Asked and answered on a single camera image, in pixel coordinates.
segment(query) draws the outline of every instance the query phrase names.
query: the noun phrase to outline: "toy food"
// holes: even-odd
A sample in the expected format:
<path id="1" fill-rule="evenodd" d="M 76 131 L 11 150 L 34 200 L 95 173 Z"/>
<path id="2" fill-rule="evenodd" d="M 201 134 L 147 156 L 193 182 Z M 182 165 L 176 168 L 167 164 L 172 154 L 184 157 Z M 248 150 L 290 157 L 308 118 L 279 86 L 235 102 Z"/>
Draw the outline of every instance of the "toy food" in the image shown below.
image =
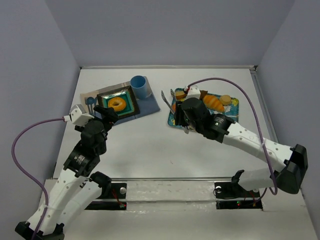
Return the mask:
<path id="1" fill-rule="evenodd" d="M 200 90 L 200 100 L 202 100 L 207 94 L 208 94 L 208 91 Z"/>
<path id="2" fill-rule="evenodd" d="M 184 99 L 187 96 L 187 94 L 184 91 L 176 91 L 175 92 L 175 98 L 177 100 Z"/>
<path id="3" fill-rule="evenodd" d="M 205 95 L 203 98 L 203 102 L 206 105 L 206 107 L 209 109 L 216 110 L 221 113 L 225 112 L 224 106 L 219 101 L 219 99 L 214 95 Z"/>
<path id="4" fill-rule="evenodd" d="M 113 108 L 114 111 L 120 112 L 127 106 L 126 101 L 121 97 L 114 97 L 108 101 L 108 108 Z"/>
<path id="5" fill-rule="evenodd" d="M 219 100 L 224 106 L 227 106 L 231 103 L 231 97 L 229 95 L 223 95 Z"/>

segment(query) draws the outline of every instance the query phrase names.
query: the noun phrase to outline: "silverware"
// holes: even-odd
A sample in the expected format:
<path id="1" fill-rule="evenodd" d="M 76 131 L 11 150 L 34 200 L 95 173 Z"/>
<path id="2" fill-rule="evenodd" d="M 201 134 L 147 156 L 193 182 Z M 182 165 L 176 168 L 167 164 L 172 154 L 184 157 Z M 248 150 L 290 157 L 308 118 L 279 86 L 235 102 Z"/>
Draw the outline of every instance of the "silverware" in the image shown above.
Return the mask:
<path id="1" fill-rule="evenodd" d="M 176 94 L 172 89 L 170 89 L 170 94 L 171 94 L 171 97 L 173 98 L 173 100 L 176 102 L 177 101 Z"/>
<path id="2" fill-rule="evenodd" d="M 93 112 L 94 112 L 94 115 L 96 116 L 96 114 L 97 114 L 97 112 L 95 111 L 95 106 L 97 106 L 97 101 L 98 101 L 98 97 L 96 96 L 95 98 L 94 98 L 94 107 L 93 107 Z"/>
<path id="3" fill-rule="evenodd" d="M 95 99 L 92 97 L 92 96 L 89 96 L 86 100 L 86 102 L 89 104 L 90 106 L 90 111 L 91 111 L 91 114 L 94 113 L 94 104 L 95 104 Z"/>
<path id="4" fill-rule="evenodd" d="M 161 97 L 163 99 L 163 101 L 168 105 L 170 111 L 172 114 L 175 114 L 174 110 L 172 109 L 171 105 L 169 104 L 168 100 L 166 99 L 166 96 L 164 94 L 164 91 L 161 91 Z"/>
<path id="5" fill-rule="evenodd" d="M 91 97 L 91 96 L 84 98 L 84 103 L 88 108 L 89 114 L 93 114 L 94 113 L 93 108 L 92 108 L 92 99 L 93 99 L 93 97 Z"/>

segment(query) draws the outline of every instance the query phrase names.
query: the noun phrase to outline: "red wire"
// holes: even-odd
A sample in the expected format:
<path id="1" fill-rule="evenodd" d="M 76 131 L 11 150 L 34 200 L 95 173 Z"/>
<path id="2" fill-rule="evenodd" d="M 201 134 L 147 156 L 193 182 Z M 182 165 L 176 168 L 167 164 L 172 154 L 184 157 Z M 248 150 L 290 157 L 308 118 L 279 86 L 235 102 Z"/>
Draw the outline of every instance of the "red wire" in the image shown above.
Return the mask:
<path id="1" fill-rule="evenodd" d="M 121 206 L 121 205 L 125 206 L 125 204 L 123 204 L 123 203 L 119 200 L 119 198 L 118 198 L 118 196 L 117 196 L 117 193 L 116 193 L 116 190 L 115 190 L 114 188 L 111 190 L 111 193 L 112 193 L 113 197 L 116 199 L 116 201 L 119 203 L 120 206 Z"/>
<path id="2" fill-rule="evenodd" d="M 250 195 L 253 197 L 253 205 L 255 205 L 255 204 L 256 204 L 255 195 L 254 195 L 251 191 L 250 191 L 249 193 L 250 193 Z"/>

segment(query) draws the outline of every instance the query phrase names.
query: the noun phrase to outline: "gray wall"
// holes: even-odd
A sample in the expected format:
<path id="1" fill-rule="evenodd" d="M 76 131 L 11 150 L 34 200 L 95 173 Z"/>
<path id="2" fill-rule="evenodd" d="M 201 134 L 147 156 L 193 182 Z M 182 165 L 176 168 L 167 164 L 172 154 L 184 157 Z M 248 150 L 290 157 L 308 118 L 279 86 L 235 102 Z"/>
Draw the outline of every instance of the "gray wall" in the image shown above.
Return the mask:
<path id="1" fill-rule="evenodd" d="M 294 0 L 46 0 L 80 66 L 257 65 Z"/>
<path id="2" fill-rule="evenodd" d="M 320 237 L 320 1 L 296 0 L 258 67 L 279 141 L 307 147 L 302 190 Z"/>
<path id="3" fill-rule="evenodd" d="M 79 68 L 43 0 L 0 5 L 0 239 L 20 240 L 14 229 L 41 190 L 14 165 L 11 144 L 25 127 L 69 112 Z M 41 182 L 53 173 L 64 129 L 48 123 L 18 142 L 19 161 Z"/>

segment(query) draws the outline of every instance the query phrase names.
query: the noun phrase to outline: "fork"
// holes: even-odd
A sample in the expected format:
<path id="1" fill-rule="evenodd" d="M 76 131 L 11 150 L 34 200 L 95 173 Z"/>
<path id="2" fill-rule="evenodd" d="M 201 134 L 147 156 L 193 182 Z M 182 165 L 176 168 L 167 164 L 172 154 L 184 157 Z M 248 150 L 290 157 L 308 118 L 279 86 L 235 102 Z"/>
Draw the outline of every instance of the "fork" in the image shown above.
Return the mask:
<path id="1" fill-rule="evenodd" d="M 161 97 L 163 99 L 163 101 L 168 105 L 170 111 L 172 114 L 175 114 L 174 110 L 172 109 L 171 105 L 169 104 L 168 100 L 166 99 L 166 96 L 164 94 L 164 91 L 161 90 Z"/>
<path id="2" fill-rule="evenodd" d="M 170 94 L 171 94 L 171 97 L 173 98 L 173 100 L 176 102 L 177 98 L 176 98 L 175 92 L 172 89 L 170 89 Z"/>

